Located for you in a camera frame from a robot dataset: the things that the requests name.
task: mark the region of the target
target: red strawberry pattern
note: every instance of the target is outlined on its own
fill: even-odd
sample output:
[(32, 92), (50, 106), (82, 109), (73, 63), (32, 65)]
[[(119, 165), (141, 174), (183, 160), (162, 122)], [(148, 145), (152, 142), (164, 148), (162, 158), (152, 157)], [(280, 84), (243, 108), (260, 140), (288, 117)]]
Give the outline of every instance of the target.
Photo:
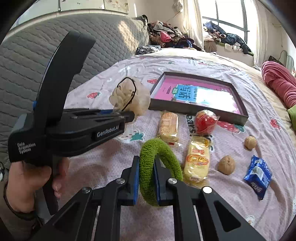
[(155, 84), (157, 81), (157, 79), (151, 79), (151, 80), (147, 80), (148, 83), (150, 84)]
[(87, 98), (94, 99), (94, 98), (96, 98), (98, 95), (99, 95), (99, 92), (94, 92), (94, 93), (89, 94), (89, 95), (87, 96)]
[(220, 127), (222, 127), (222, 128), (224, 128), (224, 129), (226, 129), (226, 130), (228, 130), (228, 131), (230, 131), (230, 132), (232, 132), (232, 133), (236, 133), (236, 134), (238, 134), (239, 132), (240, 132), (240, 129), (238, 129), (238, 128), (236, 128), (235, 126), (234, 126), (234, 124), (230, 124), (230, 123), (228, 123), (228, 122), (225, 122), (225, 121), (218, 121), (218, 123), (217, 123)]
[(278, 128), (279, 130), (281, 129), (281, 127), (279, 126), (279, 124), (278, 124), (278, 122), (277, 122), (276, 119), (274, 119), (274, 118), (271, 119), (269, 123), (271, 124), (271, 126), (272, 126), (273, 128)]

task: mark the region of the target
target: metal screw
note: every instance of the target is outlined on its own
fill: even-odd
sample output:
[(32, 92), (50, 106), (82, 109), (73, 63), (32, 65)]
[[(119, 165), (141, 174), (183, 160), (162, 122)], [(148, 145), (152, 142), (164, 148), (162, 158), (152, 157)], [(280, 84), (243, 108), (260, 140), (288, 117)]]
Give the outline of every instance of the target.
[(210, 188), (210, 187), (203, 187), (202, 190), (204, 191), (204, 193), (207, 193), (207, 194), (212, 192), (212, 188)]
[(82, 193), (89, 193), (91, 191), (91, 188), (90, 187), (84, 187), (82, 188)]
[(175, 179), (175, 178), (169, 178), (168, 179), (168, 183), (170, 183), (170, 184), (176, 184), (177, 183), (177, 179)]
[(125, 180), (123, 178), (118, 178), (118, 179), (116, 179), (116, 182), (118, 184), (124, 184), (125, 183)]

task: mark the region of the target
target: green hair tie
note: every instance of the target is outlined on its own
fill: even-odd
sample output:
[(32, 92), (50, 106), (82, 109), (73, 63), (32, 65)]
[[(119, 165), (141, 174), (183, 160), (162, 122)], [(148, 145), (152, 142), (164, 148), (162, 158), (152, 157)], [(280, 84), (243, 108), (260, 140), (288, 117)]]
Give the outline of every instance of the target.
[(145, 142), (140, 153), (140, 190), (145, 201), (153, 206), (157, 205), (153, 180), (153, 164), (156, 155), (170, 170), (172, 177), (183, 180), (180, 163), (168, 144), (160, 139)]

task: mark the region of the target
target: gray quilted fabric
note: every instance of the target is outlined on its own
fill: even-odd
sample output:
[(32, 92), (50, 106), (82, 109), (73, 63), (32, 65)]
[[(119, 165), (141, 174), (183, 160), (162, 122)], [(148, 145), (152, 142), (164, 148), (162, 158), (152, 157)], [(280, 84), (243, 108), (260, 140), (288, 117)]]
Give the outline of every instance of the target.
[(135, 54), (149, 41), (147, 22), (110, 14), (78, 14), (27, 27), (0, 46), (0, 161), (6, 162), (8, 135), (17, 118), (32, 110), (46, 66), (71, 30), (90, 34), (96, 43), (70, 90)]

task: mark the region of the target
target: rolled pink blanket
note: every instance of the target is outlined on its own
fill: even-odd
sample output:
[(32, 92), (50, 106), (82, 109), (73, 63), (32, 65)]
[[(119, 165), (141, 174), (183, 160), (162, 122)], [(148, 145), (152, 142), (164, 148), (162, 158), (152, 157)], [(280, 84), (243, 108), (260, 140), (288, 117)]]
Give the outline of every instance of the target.
[(262, 77), (288, 109), (296, 104), (296, 79), (284, 66), (273, 61), (266, 61), (262, 65)]

